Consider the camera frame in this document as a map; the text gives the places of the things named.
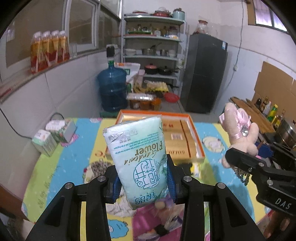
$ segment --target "kitchen counter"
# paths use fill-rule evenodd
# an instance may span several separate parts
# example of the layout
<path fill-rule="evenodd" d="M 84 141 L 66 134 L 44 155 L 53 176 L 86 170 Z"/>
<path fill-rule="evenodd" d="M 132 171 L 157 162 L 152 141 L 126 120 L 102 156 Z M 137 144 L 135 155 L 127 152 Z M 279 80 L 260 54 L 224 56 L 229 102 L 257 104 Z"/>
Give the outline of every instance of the kitchen counter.
<path fill-rule="evenodd" d="M 256 108 L 251 102 L 247 102 L 237 97 L 230 98 L 239 108 L 243 108 L 248 115 L 251 116 L 251 121 L 255 122 L 259 127 L 260 133 L 275 132 L 272 124 L 266 119 L 266 117 Z"/>

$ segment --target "bolt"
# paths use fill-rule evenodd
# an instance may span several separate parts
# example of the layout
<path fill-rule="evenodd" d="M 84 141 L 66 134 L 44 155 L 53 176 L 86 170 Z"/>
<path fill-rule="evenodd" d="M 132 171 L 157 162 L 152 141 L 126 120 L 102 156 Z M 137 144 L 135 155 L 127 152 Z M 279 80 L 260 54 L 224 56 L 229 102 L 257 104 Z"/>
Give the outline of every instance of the bolt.
<path fill-rule="evenodd" d="M 226 187 L 226 185 L 224 183 L 218 183 L 217 186 L 220 189 L 224 189 Z"/>
<path fill-rule="evenodd" d="M 268 179 L 267 184 L 268 184 L 268 186 L 272 186 L 274 184 L 274 182 L 272 180 Z"/>
<path fill-rule="evenodd" d="M 66 189 L 70 189 L 70 188 L 72 188 L 73 187 L 73 184 L 72 183 L 66 183 L 65 184 L 65 188 Z"/>
<path fill-rule="evenodd" d="M 105 176 L 98 176 L 98 181 L 99 182 L 103 182 L 106 180 L 106 177 Z"/>
<path fill-rule="evenodd" d="M 185 177 L 183 177 L 183 180 L 184 180 L 185 182 L 190 182 L 190 181 L 192 181 L 192 177 L 190 177 L 190 176 L 185 176 Z"/>

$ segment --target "red bowl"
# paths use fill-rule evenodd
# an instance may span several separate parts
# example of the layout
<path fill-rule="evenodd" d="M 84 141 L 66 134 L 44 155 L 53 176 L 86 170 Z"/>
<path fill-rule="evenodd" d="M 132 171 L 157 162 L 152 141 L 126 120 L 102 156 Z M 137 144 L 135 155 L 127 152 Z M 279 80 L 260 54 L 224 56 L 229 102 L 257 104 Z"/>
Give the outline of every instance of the red bowl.
<path fill-rule="evenodd" d="M 165 93 L 164 94 L 165 100 L 170 103 L 176 103 L 180 97 L 173 94 L 173 93 Z"/>

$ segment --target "play mat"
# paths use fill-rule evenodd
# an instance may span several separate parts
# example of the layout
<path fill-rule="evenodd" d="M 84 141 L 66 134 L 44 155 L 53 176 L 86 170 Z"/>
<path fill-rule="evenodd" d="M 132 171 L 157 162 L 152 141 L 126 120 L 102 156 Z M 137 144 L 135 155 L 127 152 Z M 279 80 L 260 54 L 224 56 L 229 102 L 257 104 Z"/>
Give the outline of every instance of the play mat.
<path fill-rule="evenodd" d="M 104 128 L 115 124 L 115 119 L 74 119 L 77 131 L 69 144 L 60 143 L 51 157 L 41 155 L 37 161 L 23 200 L 22 211 L 31 222 L 36 222 L 56 193 L 67 182 L 75 185 L 87 183 L 104 174 L 112 161 L 105 156 L 106 143 L 102 135 Z M 250 181 L 247 186 L 236 177 L 232 169 L 221 165 L 221 158 L 230 145 L 227 133 L 220 124 L 194 123 L 205 152 L 202 164 L 184 164 L 188 175 L 199 181 L 215 185 L 225 183 L 242 203 L 250 216 L 258 222 L 264 215 L 264 206 L 256 201 L 257 189 Z M 81 208 L 81 241 L 86 240 L 85 202 Z M 182 225 L 182 212 L 168 224 L 168 235 L 159 237 L 151 231 L 160 223 L 158 215 L 149 208 L 133 211 L 127 208 L 126 199 L 120 196 L 114 205 L 107 205 L 107 216 L 111 238 L 117 241 L 160 240 L 178 241 Z M 145 218 L 145 225 L 137 225 Z M 205 234 L 210 228 L 209 212 L 205 203 Z"/>

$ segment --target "white wall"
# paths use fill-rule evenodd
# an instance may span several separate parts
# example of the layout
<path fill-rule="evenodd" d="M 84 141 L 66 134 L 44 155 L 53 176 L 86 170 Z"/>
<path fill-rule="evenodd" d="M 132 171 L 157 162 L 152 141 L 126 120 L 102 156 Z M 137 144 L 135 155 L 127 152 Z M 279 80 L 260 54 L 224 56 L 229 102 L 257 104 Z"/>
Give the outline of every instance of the white wall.
<path fill-rule="evenodd" d="M 175 8 L 182 8 L 186 13 L 185 20 L 189 25 L 189 34 L 192 34 L 198 20 L 203 19 L 209 22 L 210 25 L 220 24 L 220 3 L 217 0 L 124 0 L 123 13 L 131 13 L 135 10 L 147 11 L 153 13 L 159 7 L 165 7 L 170 12 Z"/>
<path fill-rule="evenodd" d="M 283 70 L 296 79 L 296 45 L 292 38 L 277 30 L 249 26 L 247 5 L 244 3 L 244 24 L 242 31 L 242 49 L 239 54 L 238 71 L 231 80 L 233 67 L 236 62 L 240 44 L 240 30 L 242 24 L 241 2 L 220 3 L 221 26 L 220 39 L 227 42 L 228 58 L 221 88 L 213 108 L 213 112 L 220 114 L 225 103 L 232 96 L 241 99 L 252 99 L 258 73 L 263 61 Z"/>
<path fill-rule="evenodd" d="M 64 117 L 99 117 L 96 76 L 107 68 L 106 52 L 58 66 L 13 93 L 0 107 L 22 135 L 34 136 L 54 112 Z M 23 198 L 39 152 L 14 133 L 0 113 L 0 184 Z"/>

